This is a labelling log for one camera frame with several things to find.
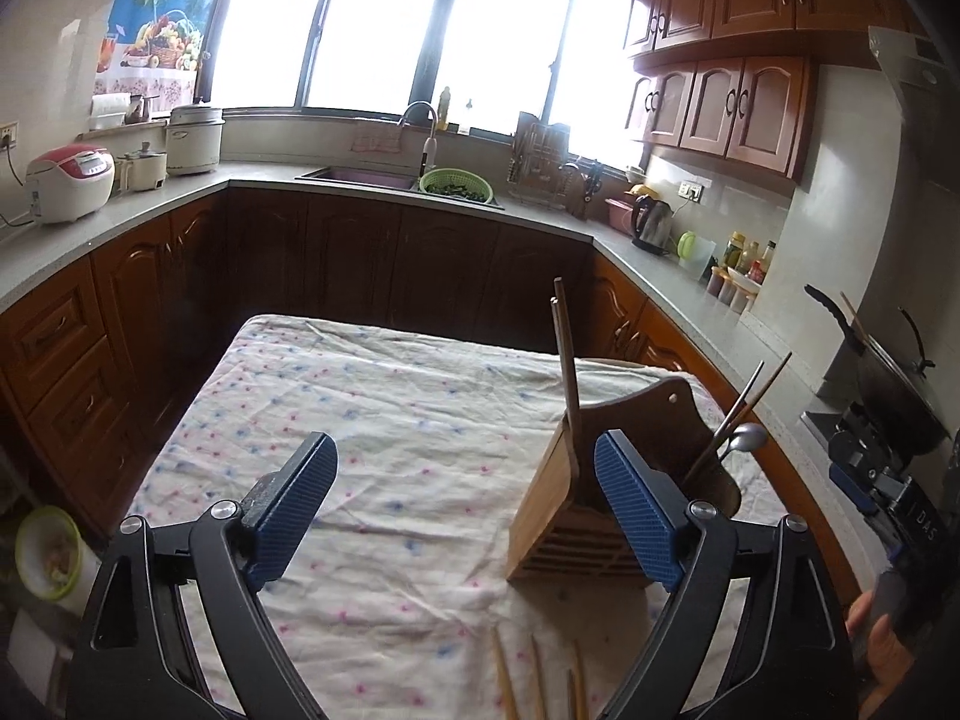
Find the cloth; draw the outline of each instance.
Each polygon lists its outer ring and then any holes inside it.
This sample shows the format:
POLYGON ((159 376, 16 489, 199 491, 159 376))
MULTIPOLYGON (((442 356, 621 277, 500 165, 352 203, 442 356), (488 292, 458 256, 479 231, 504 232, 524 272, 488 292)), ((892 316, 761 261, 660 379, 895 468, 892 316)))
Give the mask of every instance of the cloth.
MULTIPOLYGON (((675 375, 587 361, 577 361, 577 372, 584 403, 675 375)), ((720 410, 690 381, 714 429, 720 410)), ((131 510, 155 526, 194 519, 217 500, 240 500, 310 431, 327 432, 338 446, 337 479, 286 574, 259 597, 332 720, 502 717, 494 624, 521 713, 532 706, 532 632, 551 716, 566 714, 573 640, 596 714, 640 654, 665 595, 659 586, 505 581, 508 528, 562 414, 560 363, 551 355, 255 317, 131 510)), ((727 468, 743 490, 738 517, 779 519, 784 508, 751 456, 734 452, 727 468)), ((728 596, 701 675, 707 686, 697 688, 704 697, 722 673, 743 591, 728 596)), ((238 707, 195 589, 184 605, 214 697, 238 707)))
POLYGON ((353 134, 351 151, 381 151, 387 154, 400 153, 400 134, 402 127, 392 122, 377 119, 359 119, 353 134))

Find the wok handle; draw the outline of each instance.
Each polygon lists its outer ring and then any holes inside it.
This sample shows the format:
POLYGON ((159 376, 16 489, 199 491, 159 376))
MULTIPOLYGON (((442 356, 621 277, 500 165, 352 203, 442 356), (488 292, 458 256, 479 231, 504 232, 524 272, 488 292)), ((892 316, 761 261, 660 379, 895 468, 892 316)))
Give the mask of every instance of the wok handle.
POLYGON ((937 367, 936 362, 933 360, 928 360, 926 358, 926 351, 923 349, 923 339, 920 337, 920 328, 917 327, 917 322, 914 322, 913 317, 910 314, 907 314, 905 308, 898 309, 901 314, 904 315, 904 319, 910 322, 910 329, 913 330, 913 336, 917 339, 917 348, 920 349, 920 360, 914 362, 914 371, 918 376, 923 379, 926 378, 926 374, 923 373, 928 367, 937 367))
POLYGON ((840 329, 843 330, 843 337, 846 338, 848 346, 856 352, 857 355, 863 354, 866 350, 863 341, 856 336, 856 333, 853 332, 853 328, 850 327, 850 324, 847 322, 847 318, 844 316, 843 311, 840 310, 840 306, 833 302, 827 295, 824 295, 820 290, 818 290, 813 285, 806 285, 803 287, 803 291, 810 295, 810 298, 816 300, 820 305, 826 308, 832 317, 837 320, 837 324, 840 325, 840 329))

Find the bolt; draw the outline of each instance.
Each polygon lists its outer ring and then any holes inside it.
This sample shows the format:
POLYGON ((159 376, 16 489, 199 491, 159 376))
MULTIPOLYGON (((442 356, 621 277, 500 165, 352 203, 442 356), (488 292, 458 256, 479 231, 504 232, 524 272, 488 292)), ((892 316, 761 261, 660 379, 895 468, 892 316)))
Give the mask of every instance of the bolt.
POLYGON ((707 501, 694 501, 690 504, 690 514, 697 519, 713 519, 717 516, 717 509, 707 501))
POLYGON ((794 533, 806 533, 806 520, 800 514, 787 514, 786 526, 794 533))
POLYGON ((217 501, 210 507, 210 517, 214 519, 227 519, 237 513, 237 504, 233 501, 217 501))
POLYGON ((120 523, 120 533, 123 533, 125 536, 129 536, 131 533, 136 533, 140 530, 143 520, 139 517, 127 517, 123 522, 120 523))

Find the green basket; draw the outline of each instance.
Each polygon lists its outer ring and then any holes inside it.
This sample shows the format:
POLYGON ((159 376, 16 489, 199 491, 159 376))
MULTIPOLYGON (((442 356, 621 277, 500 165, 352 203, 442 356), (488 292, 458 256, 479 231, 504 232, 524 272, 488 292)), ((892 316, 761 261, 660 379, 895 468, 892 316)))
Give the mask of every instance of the green basket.
POLYGON ((493 200, 491 186, 479 175, 474 175, 474 173, 466 170, 457 170, 456 167, 438 167, 437 170, 431 170, 421 178, 421 191, 426 191, 429 194, 435 194, 438 189, 451 185, 467 187, 469 191, 483 194, 486 197, 484 202, 493 200))

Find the metal spoon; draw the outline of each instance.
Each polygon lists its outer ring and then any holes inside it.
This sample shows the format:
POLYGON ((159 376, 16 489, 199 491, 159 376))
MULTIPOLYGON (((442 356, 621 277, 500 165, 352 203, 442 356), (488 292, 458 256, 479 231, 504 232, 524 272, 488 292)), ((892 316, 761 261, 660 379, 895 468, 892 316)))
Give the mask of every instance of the metal spoon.
POLYGON ((756 422, 744 422, 742 425, 737 425, 736 428, 733 428, 730 443, 727 444, 727 448, 720 456, 720 461, 723 463, 726 456, 733 450, 754 452, 765 445, 767 439, 769 439, 769 435, 763 425, 758 425, 756 422))

